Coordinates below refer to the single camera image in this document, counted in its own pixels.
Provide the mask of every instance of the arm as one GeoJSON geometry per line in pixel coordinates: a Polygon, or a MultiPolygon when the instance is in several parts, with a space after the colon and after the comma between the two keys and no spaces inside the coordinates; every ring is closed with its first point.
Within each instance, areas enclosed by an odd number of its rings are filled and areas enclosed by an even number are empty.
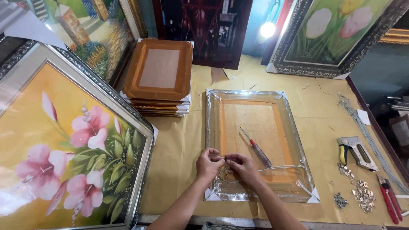
{"type": "Polygon", "coordinates": [[[182,195],[156,219],[147,230],[183,230],[186,228],[193,211],[203,197],[209,183],[216,177],[218,168],[225,164],[225,160],[215,149],[205,149],[196,162],[196,179],[182,193],[182,195]]]}
{"type": "Polygon", "coordinates": [[[306,230],[305,226],[295,218],[281,202],[280,198],[263,181],[251,157],[238,153],[226,155],[229,173],[239,173],[257,194],[268,216],[273,229],[276,230],[306,230]]]}

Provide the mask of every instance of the pink flower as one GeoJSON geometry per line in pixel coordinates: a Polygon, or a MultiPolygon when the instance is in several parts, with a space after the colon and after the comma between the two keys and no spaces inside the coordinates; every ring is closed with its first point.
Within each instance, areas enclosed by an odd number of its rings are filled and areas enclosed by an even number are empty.
{"type": "Polygon", "coordinates": [[[91,171],[88,175],[79,174],[74,176],[67,186],[70,193],[64,201],[65,209],[74,209],[74,215],[81,211],[84,217],[89,217],[95,207],[102,203],[102,174],[104,169],[91,171]]]}
{"type": "Polygon", "coordinates": [[[114,124],[115,128],[117,129],[117,132],[121,134],[121,124],[119,123],[118,118],[116,116],[114,117],[114,124]]]}
{"type": "Polygon", "coordinates": [[[27,160],[17,165],[17,176],[30,188],[34,198],[51,200],[60,187],[60,177],[64,174],[65,166],[74,154],[60,150],[50,152],[47,145],[37,144],[28,151],[27,157],[27,160]]]}
{"type": "Polygon", "coordinates": [[[75,132],[71,135],[70,143],[75,148],[88,144],[90,149],[105,150],[104,141],[108,136],[106,126],[109,123],[109,115],[102,112],[99,106],[94,106],[90,112],[85,113],[85,116],[78,116],[72,121],[71,126],[75,132]]]}
{"type": "Polygon", "coordinates": [[[339,35],[341,38],[349,38],[356,34],[358,31],[365,28],[372,20],[373,14],[369,6],[359,8],[355,10],[351,16],[349,16],[344,26],[341,28],[339,35]]]}
{"type": "Polygon", "coordinates": [[[57,205],[61,202],[61,199],[63,198],[65,194],[65,190],[67,189],[67,183],[68,180],[65,180],[64,182],[61,183],[60,188],[54,194],[54,196],[51,199],[50,205],[48,206],[48,209],[45,213],[46,216],[50,215],[52,211],[57,207],[57,205]]]}
{"type": "Polygon", "coordinates": [[[51,117],[51,119],[53,119],[55,122],[57,121],[57,112],[55,111],[54,104],[51,102],[47,93],[45,93],[44,91],[43,91],[43,109],[49,115],[49,117],[51,117]]]}

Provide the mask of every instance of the person's right hand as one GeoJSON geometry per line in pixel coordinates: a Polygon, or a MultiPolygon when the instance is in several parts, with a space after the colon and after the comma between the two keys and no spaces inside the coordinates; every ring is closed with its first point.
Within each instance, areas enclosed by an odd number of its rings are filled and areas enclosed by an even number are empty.
{"type": "Polygon", "coordinates": [[[260,183],[264,183],[256,164],[251,157],[242,155],[240,153],[230,153],[225,155],[227,165],[234,169],[229,173],[235,173],[240,175],[246,184],[255,189],[260,183]]]}

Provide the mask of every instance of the blue gate in painting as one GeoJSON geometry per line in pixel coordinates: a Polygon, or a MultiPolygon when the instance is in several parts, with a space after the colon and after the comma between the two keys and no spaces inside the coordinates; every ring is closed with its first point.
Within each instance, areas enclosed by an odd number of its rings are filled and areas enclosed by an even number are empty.
{"type": "Polygon", "coordinates": [[[95,12],[94,7],[92,6],[91,0],[82,0],[82,3],[84,4],[85,9],[87,10],[88,15],[89,15],[91,18],[98,18],[97,13],[95,12]]]}

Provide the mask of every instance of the red utility knife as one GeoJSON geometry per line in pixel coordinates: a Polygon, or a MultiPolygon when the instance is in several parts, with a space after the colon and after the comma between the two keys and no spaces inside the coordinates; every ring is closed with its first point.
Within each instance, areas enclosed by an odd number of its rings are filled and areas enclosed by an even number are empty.
{"type": "Polygon", "coordinates": [[[386,183],[382,176],[378,176],[379,185],[381,188],[382,196],[384,197],[386,208],[388,209],[389,216],[394,224],[399,224],[399,221],[403,221],[402,215],[399,211],[399,205],[394,197],[394,193],[391,186],[386,183]]]}

